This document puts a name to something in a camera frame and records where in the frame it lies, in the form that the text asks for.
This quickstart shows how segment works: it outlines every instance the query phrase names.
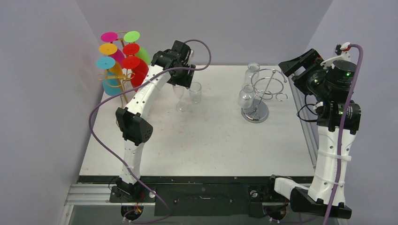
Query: cable tie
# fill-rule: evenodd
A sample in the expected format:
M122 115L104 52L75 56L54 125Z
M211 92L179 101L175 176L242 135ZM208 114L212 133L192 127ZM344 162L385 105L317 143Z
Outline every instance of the cable tie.
M326 183L329 183L329 184L337 184L337 185L339 185L339 186L341 186L341 185L344 185L344 184L345 184L345 182L344 182L344 181L342 181L342 182L339 182L339 183L336 183L336 182L334 182L334 181L332 181L332 180L327 180L327 179L324 179L323 177L319 176L318 174L314 174L314 176L315 176L315 177L317 177L318 179L320 179L320 180L322 180L322 181L326 182Z
M329 158L336 158L336 159L341 159L341 160L344 160L344 161L347 161L347 162L351 162L351 156L339 156L339 155L336 155L336 154L325 152L323 150L318 150L318 154L327 156Z

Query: glass cup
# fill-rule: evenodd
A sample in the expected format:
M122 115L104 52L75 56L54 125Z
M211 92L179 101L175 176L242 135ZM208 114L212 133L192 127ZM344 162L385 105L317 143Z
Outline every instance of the glass cup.
M254 87L251 84L246 83L243 85L242 90L239 93L237 104L242 109L250 108L253 104L254 97Z
M192 82L189 88L189 96L194 104L197 104L202 99L202 85L198 82Z
M188 105L184 101L182 101L183 96L184 96L184 89L185 89L185 87L183 87L183 86L173 85L174 94L179 99L179 101L176 105L177 112L185 112L188 109Z

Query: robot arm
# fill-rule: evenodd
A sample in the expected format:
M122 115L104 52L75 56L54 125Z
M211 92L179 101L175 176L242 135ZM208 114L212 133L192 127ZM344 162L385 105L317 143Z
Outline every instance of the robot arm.
M336 47L338 56L323 60L314 49L293 60L281 62L279 67L290 76L300 67L305 71L293 76L294 85L306 95L315 95L318 118L319 149L314 179L310 188L293 180L273 176L273 190L290 200L294 212L324 216L334 185L337 185L330 212L331 217L350 218L351 209L345 205L344 179L349 151L360 123L360 107L351 101L345 117L342 151L337 153L339 122L351 87L356 65L350 62L348 45ZM337 160L341 159L340 179L335 183Z
M153 132L153 127L146 121L149 109L166 83L189 88L193 71L174 70L162 74L154 80L150 79L169 68L195 68L195 65L189 64L192 55L193 51L190 47L180 41L175 41L172 49L157 52L143 81L144 83L149 82L149 84L140 88L124 109L118 108L116 111L116 118L124 138L124 161L138 178L140 178L139 167L142 151L145 142L150 139ZM116 185L119 189L130 194L133 199L137 197L136 195L141 190L141 186L130 175L125 166L122 168Z

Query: white table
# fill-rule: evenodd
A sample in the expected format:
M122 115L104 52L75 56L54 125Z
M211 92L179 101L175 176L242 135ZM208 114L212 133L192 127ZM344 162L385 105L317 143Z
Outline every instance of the white table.
M145 144L141 175L153 176L313 176L303 129L296 116L296 106L288 83L282 102L266 101L268 119L259 124L246 121L237 105L247 66L210 66L196 71L193 81L202 84L202 100L195 105L184 93L188 111L177 112L178 101L166 84L149 112L153 135ZM261 77L271 72L262 71ZM283 80L279 74L276 78ZM270 90L280 84L272 81ZM98 111L94 131L98 137L123 155L122 133L115 123L120 107L115 98ZM108 153L91 136L80 176L117 176L122 163Z

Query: gray wall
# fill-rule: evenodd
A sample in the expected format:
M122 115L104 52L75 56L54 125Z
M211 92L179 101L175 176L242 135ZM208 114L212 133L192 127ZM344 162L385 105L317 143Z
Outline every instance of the gray wall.
M54 225L101 91L99 45L75 1L0 5L0 224Z
M178 39L197 38L213 64L278 63L301 54L332 0L77 0L95 36L138 30L152 56ZM191 44L194 63L207 52Z
M362 109L360 131L345 186L351 225L397 224L397 11L396 0L334 0L308 45L323 58L346 41L365 52L353 95ZM350 51L353 62L357 52Z

